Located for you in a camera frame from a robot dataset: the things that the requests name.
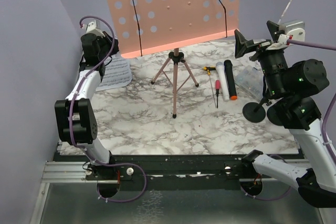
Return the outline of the sheet music page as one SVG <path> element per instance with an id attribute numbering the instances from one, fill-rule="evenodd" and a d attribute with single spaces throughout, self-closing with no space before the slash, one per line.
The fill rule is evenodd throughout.
<path id="1" fill-rule="evenodd" d="M 96 92 L 122 88 L 132 81 L 130 60 L 123 58 L 120 53 L 112 55 L 112 61 L 106 66 L 102 82 L 96 88 Z"/>

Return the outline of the black microphone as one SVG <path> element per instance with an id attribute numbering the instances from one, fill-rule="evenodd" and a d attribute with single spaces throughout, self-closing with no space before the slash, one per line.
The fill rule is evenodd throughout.
<path id="1" fill-rule="evenodd" d="M 237 100 L 237 92 L 233 75 L 233 64 L 230 60 L 224 61 L 225 76 L 228 85 L 228 92 L 231 100 Z"/>

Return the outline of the white microphone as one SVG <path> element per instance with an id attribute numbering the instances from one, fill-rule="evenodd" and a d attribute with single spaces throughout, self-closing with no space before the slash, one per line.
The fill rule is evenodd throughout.
<path id="1" fill-rule="evenodd" d="M 221 83 L 223 99 L 225 101 L 229 101 L 230 96 L 229 96 L 228 85 L 227 85 L 226 76 L 225 76 L 224 64 L 222 62 L 217 62 L 215 68 L 216 68 L 216 71 L 217 71 L 217 74 L 218 74 L 218 77 Z"/>

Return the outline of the pink music stand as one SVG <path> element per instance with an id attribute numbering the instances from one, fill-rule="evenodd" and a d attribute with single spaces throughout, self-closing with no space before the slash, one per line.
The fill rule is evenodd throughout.
<path id="1" fill-rule="evenodd" d="M 182 47 L 227 38 L 239 25 L 239 0 L 107 0 L 124 58 L 169 51 L 177 66 Z"/>

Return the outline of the black stand of white microphone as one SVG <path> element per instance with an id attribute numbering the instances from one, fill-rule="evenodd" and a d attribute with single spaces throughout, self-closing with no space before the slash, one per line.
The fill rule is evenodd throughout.
<path id="1" fill-rule="evenodd" d="M 274 104 L 267 110 L 268 120 L 277 126 L 284 126 L 287 124 L 286 110 L 284 106 Z"/>

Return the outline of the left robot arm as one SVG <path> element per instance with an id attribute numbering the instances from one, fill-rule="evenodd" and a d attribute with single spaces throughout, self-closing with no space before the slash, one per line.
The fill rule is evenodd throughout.
<path id="1" fill-rule="evenodd" d="M 114 37 L 86 33 L 81 36 L 82 59 L 78 80 L 71 93 L 55 103 L 59 138 L 80 149 L 104 179 L 115 175 L 116 162 L 98 139 L 98 124 L 91 105 L 96 88 L 105 74 L 104 61 L 118 52 Z"/>

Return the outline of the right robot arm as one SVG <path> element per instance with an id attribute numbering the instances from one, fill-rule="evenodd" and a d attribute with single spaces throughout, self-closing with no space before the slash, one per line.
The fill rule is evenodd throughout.
<path id="1" fill-rule="evenodd" d="M 238 30 L 235 58 L 250 54 L 260 63 L 266 92 L 261 102 L 243 107 L 244 117 L 254 123 L 268 118 L 286 128 L 298 142 L 310 168 L 295 167 L 254 150 L 242 159 L 246 177 L 266 175 L 298 191 L 316 208 L 335 207 L 335 148 L 326 133 L 328 115 L 321 114 L 313 96 L 329 86 L 323 62 L 308 59 L 288 66 L 284 50 L 291 45 L 305 46 L 304 22 L 276 24 L 267 21 L 271 38 L 261 42 L 246 39 Z"/>

